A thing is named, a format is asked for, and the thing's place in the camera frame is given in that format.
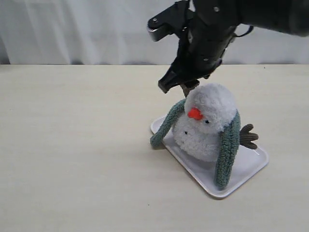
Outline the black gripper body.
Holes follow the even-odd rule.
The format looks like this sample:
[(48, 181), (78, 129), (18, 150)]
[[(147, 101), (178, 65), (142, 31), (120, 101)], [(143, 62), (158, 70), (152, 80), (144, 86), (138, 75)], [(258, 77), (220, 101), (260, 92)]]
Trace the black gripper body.
[(221, 65), (236, 28), (236, 25), (206, 24), (195, 15), (189, 21), (176, 65), (176, 74), (181, 79), (209, 78)]

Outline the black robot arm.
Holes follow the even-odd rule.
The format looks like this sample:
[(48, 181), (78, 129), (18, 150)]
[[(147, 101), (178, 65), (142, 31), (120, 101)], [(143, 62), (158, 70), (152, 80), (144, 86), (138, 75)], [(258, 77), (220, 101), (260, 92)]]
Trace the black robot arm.
[(158, 81), (164, 93), (209, 78), (222, 64), (241, 24), (249, 26), (247, 33), (258, 27), (300, 37), (309, 34), (307, 0), (195, 0), (193, 5), (191, 11), (189, 1), (178, 1), (157, 23), (179, 38), (177, 56)]

